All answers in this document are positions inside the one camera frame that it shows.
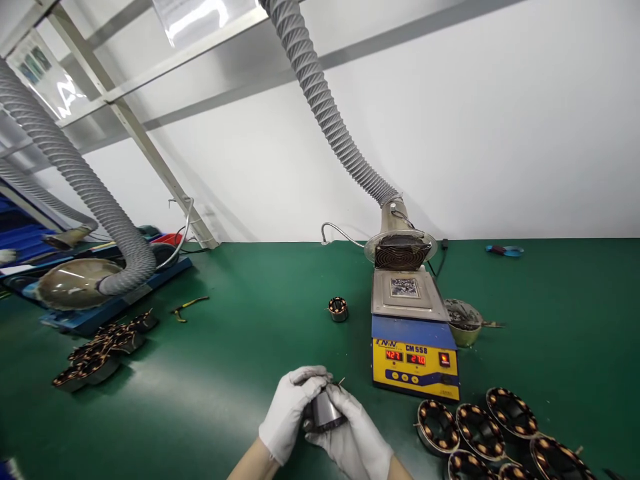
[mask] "gray corrugated hose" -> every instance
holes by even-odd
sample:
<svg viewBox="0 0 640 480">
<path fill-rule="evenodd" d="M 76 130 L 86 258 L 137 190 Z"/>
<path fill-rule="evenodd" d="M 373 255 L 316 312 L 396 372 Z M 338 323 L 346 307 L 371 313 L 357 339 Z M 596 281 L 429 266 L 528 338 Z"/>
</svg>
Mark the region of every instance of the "gray corrugated hose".
<svg viewBox="0 0 640 480">
<path fill-rule="evenodd" d="M 381 207 L 399 198 L 398 191 L 370 166 L 351 138 L 325 80 L 298 2 L 260 0 L 260 4 L 271 17 L 315 119 L 340 163 Z"/>
<path fill-rule="evenodd" d="M 46 206 L 52 208 L 56 212 L 68 217 L 72 220 L 76 220 L 88 227 L 91 231 L 98 228 L 98 222 L 84 213 L 78 212 L 78 210 L 72 209 L 66 203 L 54 197 L 36 182 L 31 180 L 28 176 L 15 168 L 12 164 L 4 159 L 0 159 L 0 177 L 12 184 L 14 187 L 23 190 L 29 195 L 34 196 Z"/>
<path fill-rule="evenodd" d="M 98 286 L 99 292 L 120 295 L 152 276 L 156 262 L 149 244 L 67 136 L 3 59 L 0 59 L 0 103 L 87 204 L 124 255 L 127 267 L 104 278 Z"/>
</svg>

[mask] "yellow-handled pliers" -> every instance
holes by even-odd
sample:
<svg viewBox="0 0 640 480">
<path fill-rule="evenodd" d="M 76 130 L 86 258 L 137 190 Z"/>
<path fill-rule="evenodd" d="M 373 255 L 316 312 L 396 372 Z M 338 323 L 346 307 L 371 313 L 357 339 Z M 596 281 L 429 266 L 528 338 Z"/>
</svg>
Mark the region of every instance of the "yellow-handled pliers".
<svg viewBox="0 0 640 480">
<path fill-rule="evenodd" d="M 182 309 L 185 309 L 185 308 L 193 305 L 196 302 L 199 302 L 200 300 L 209 300 L 209 297 L 200 297 L 200 298 L 198 298 L 196 300 L 191 300 L 190 302 L 186 302 L 184 305 L 180 305 L 179 307 L 176 307 L 176 308 L 172 309 L 169 313 L 174 314 L 175 315 L 175 319 L 178 320 L 178 322 L 185 323 L 186 320 L 180 316 L 180 311 Z"/>
</svg>

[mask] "digital display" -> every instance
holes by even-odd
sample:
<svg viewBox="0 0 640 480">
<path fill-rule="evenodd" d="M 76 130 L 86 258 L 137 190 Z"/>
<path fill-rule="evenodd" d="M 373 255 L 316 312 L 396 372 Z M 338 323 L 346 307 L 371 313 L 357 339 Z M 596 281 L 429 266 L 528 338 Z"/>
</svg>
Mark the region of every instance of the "digital display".
<svg viewBox="0 0 640 480">
<path fill-rule="evenodd" d="M 425 358 L 422 355 L 407 355 L 407 361 L 409 363 L 415 363 L 416 365 L 424 365 L 426 363 Z"/>
<path fill-rule="evenodd" d="M 389 360 L 402 361 L 402 352 L 387 350 L 387 358 Z"/>
</svg>

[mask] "fan grille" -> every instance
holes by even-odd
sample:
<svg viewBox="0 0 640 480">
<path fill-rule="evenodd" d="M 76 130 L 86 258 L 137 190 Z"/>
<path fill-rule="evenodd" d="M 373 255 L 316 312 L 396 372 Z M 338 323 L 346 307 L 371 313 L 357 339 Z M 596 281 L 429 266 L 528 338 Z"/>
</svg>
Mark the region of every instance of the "fan grille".
<svg viewBox="0 0 640 480">
<path fill-rule="evenodd" d="M 418 270 L 424 263 L 429 244 L 408 235 L 394 235 L 375 249 L 375 267 L 385 270 Z"/>
</svg>

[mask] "gloved hand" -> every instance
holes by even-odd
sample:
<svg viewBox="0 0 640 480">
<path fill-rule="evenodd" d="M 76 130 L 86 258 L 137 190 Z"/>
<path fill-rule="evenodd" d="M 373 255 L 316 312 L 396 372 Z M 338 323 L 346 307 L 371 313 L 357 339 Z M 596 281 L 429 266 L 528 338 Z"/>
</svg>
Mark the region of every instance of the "gloved hand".
<svg viewBox="0 0 640 480">
<path fill-rule="evenodd" d="M 308 433 L 307 441 L 324 448 L 351 480 L 387 480 L 393 456 L 389 444 L 349 392 L 336 385 L 327 385 L 326 390 L 349 421 L 324 433 Z"/>
<path fill-rule="evenodd" d="M 300 367 L 280 379 L 267 416 L 258 428 L 260 440 L 280 465 L 289 460 L 302 410 L 330 381 L 331 374 L 322 366 Z"/>
</svg>

